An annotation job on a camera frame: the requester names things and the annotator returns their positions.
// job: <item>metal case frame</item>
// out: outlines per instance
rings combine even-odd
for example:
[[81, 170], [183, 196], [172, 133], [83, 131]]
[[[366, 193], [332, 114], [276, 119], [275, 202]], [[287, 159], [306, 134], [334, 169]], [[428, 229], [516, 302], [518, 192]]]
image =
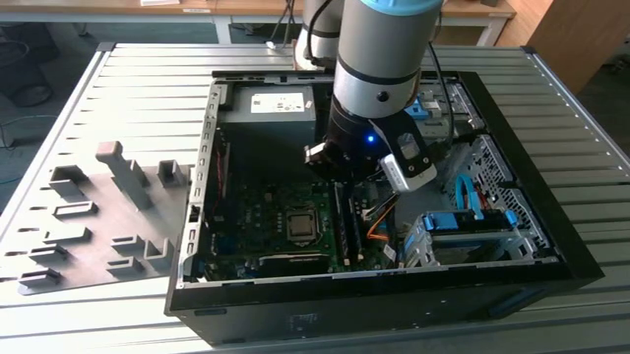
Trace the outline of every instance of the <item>metal case frame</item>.
[[[450, 270], [447, 276], [439, 271], [408, 274], [392, 271], [382, 277], [320, 278], [243, 286], [185, 283], [180, 274], [192, 266], [197, 247], [204, 246], [204, 241], [197, 240], [204, 227], [200, 217], [203, 183], [220, 101], [219, 85], [212, 85], [197, 178], [191, 187], [187, 223], [176, 247], [165, 306], [165, 314], [180, 318], [209, 344], [402, 330], [496, 319], [550, 294], [579, 288], [603, 276], [478, 75], [474, 72], [446, 72], [443, 75], [459, 78], [486, 123], [486, 133], [492, 137], [515, 177], [515, 187], [531, 206], [562, 262], [500, 268], [460, 267]], [[312, 72], [215, 72], [213, 76], [217, 82], [231, 77], [286, 84], [331, 81], [326, 74]]]

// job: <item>slotted metal table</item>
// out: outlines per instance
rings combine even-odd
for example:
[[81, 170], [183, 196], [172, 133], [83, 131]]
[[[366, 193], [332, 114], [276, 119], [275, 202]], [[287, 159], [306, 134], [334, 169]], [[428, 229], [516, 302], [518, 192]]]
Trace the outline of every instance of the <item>slotted metal table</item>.
[[[258, 45], [101, 46], [0, 219], [0, 237], [49, 198], [45, 175], [81, 159], [107, 122], [140, 166], [193, 164], [212, 70], [291, 69], [291, 49]], [[520, 49], [439, 47], [443, 70], [479, 73], [606, 278], [550, 297], [496, 322], [272, 343], [243, 350], [340, 353], [595, 353], [630, 350], [630, 163], [536, 54]], [[428, 57], [422, 62], [431, 69]], [[89, 173], [104, 165], [95, 163]], [[168, 279], [155, 278], [37, 296], [0, 282], [0, 347], [109, 353], [209, 350], [163, 315]]]

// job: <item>open computer tower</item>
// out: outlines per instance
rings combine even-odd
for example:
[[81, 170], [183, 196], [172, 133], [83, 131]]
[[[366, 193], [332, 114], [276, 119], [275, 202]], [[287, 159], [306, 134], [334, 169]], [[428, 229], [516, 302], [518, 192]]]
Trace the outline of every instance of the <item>open computer tower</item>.
[[407, 113], [431, 143], [450, 100], [455, 140], [390, 198], [383, 176], [348, 194], [306, 168], [330, 74], [213, 73], [165, 309], [209, 344], [498, 319], [602, 277], [478, 75], [443, 76]]

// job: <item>blue cable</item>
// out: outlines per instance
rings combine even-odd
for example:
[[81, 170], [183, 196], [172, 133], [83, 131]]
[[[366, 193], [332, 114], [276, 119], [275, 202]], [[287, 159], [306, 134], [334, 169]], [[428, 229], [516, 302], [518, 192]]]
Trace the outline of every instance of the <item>blue cable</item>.
[[474, 211], [474, 218], [476, 220], [483, 220], [482, 201], [479, 201], [479, 195], [476, 194], [476, 189], [474, 188], [471, 177], [460, 173], [456, 176], [455, 182], [456, 209], [463, 209], [462, 187], [466, 188], [466, 193], [468, 196], [468, 209], [472, 209]]
[[16, 177], [13, 179], [7, 179], [5, 181], [0, 181], [0, 184], [8, 184], [11, 182], [19, 181], [20, 179], [21, 179], [21, 177]]

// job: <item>screw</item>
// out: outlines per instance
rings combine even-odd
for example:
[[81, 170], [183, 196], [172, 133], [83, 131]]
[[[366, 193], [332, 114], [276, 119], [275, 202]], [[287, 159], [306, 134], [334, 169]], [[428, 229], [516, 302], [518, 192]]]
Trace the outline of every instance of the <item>screw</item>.
[[390, 99], [390, 94], [387, 93], [387, 91], [380, 91], [376, 95], [378, 102], [384, 102], [388, 99]]

